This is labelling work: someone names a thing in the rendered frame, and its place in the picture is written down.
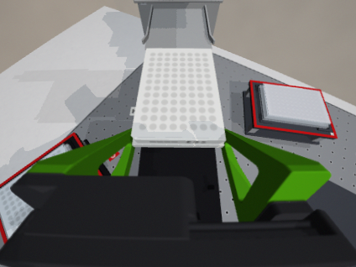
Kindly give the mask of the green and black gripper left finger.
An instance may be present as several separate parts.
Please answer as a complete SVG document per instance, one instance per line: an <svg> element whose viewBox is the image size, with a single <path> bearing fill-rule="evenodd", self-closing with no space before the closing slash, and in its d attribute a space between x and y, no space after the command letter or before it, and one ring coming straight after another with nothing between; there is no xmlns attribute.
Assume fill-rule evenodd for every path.
<svg viewBox="0 0 356 267"><path fill-rule="evenodd" d="M26 173L63 173L65 175L99 175L101 164L124 146L120 160L111 175L129 175L134 157L132 129L110 138L82 146L38 161Z"/></svg>

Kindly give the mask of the grey perforated work table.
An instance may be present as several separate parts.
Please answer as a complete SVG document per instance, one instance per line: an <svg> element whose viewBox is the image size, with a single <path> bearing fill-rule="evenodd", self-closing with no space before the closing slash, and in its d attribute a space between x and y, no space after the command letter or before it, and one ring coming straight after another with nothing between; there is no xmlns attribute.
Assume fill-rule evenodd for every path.
<svg viewBox="0 0 356 267"><path fill-rule="evenodd" d="M288 84L220 55L212 53L212 57L224 128L248 139L318 161L331 172L329 181L356 194L356 115L325 102L338 138L324 139L319 141L320 144L245 135L243 91L248 90L249 80ZM92 144L132 128L134 116L130 116L130 111L131 107L136 107L143 65L122 81L66 137L75 132L82 141L87 139ZM222 149L215 148L215 151L222 221L238 222ZM234 148L233 152L252 185L258 175L257 166Z"/></svg>

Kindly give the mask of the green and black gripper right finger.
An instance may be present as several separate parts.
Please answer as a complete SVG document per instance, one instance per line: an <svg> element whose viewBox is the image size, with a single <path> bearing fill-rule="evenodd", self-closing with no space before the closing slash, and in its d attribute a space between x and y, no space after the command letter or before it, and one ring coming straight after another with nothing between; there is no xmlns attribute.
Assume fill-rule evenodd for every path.
<svg viewBox="0 0 356 267"><path fill-rule="evenodd" d="M306 201L331 177L315 160L224 130L222 157L239 222L253 222L271 202ZM253 185L231 146L258 167Z"/></svg>

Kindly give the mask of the black two-tier stand with grey legs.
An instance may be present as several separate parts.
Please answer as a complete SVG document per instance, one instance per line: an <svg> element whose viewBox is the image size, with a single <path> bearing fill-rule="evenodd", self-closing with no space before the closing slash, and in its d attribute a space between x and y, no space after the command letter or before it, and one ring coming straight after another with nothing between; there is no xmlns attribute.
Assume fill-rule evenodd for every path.
<svg viewBox="0 0 356 267"><path fill-rule="evenodd" d="M141 147L138 176L189 178L194 184L197 222L223 221L215 148Z"/></svg>

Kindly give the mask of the grey shelf rack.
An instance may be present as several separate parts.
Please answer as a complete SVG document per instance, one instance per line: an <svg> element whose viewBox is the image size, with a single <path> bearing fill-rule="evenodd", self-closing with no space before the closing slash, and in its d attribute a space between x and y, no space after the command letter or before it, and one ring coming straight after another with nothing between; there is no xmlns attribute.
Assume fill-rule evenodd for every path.
<svg viewBox="0 0 356 267"><path fill-rule="evenodd" d="M133 1L139 7L145 50L212 49L215 44L213 32L223 0Z"/></svg>

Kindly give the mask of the dark grey raised platform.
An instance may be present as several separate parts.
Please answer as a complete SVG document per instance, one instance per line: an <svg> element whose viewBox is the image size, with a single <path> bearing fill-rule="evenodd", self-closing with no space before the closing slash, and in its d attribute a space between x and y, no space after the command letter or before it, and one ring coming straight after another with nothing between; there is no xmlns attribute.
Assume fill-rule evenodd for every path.
<svg viewBox="0 0 356 267"><path fill-rule="evenodd" d="M262 83L270 82L249 80L248 90L243 91L245 135L270 139L282 139L307 144L320 144L319 141L321 140L338 138L329 112L328 114L331 119L331 124L328 125L329 128L315 128L291 123L279 123L263 120L259 99L259 85ZM290 86L277 83L270 84Z"/></svg>

